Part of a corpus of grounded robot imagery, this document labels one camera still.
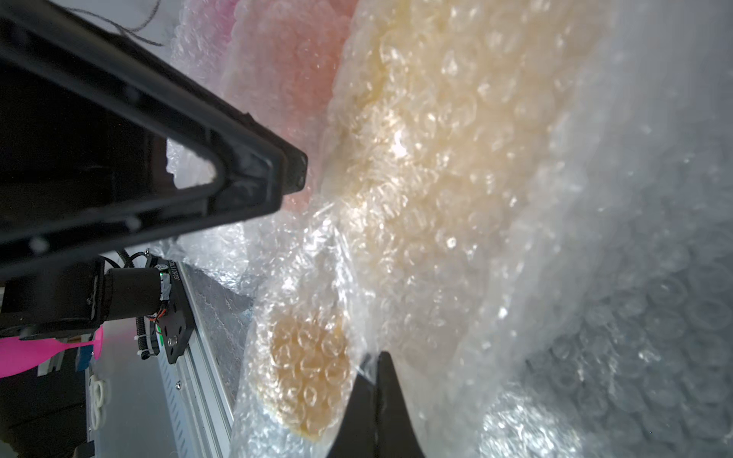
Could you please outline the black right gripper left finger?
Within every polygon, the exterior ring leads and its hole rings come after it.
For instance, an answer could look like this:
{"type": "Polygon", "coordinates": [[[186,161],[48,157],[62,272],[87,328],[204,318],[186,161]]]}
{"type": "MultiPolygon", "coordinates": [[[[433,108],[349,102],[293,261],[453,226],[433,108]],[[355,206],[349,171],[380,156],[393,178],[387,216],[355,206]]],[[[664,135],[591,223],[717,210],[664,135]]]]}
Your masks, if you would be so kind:
{"type": "Polygon", "coordinates": [[[377,456],[377,389],[359,374],[347,402],[339,431],[327,458],[377,456]]]}

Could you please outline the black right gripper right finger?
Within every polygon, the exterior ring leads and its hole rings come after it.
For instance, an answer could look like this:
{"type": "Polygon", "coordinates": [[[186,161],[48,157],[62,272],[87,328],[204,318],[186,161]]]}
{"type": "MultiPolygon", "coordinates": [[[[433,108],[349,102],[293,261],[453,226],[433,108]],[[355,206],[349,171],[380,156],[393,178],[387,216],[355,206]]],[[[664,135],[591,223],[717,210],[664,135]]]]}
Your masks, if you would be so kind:
{"type": "Polygon", "coordinates": [[[393,359],[387,351],[377,361],[376,456],[424,458],[408,415],[393,359]]]}

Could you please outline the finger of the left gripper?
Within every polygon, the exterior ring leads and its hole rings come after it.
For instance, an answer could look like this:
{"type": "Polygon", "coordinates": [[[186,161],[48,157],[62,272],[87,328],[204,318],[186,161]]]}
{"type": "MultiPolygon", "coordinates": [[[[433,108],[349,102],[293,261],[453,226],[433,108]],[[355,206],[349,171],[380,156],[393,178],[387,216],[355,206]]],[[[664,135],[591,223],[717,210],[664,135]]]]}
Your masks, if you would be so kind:
{"type": "Polygon", "coordinates": [[[1,5],[1,276],[277,212],[307,156],[49,1],[1,5]]]}

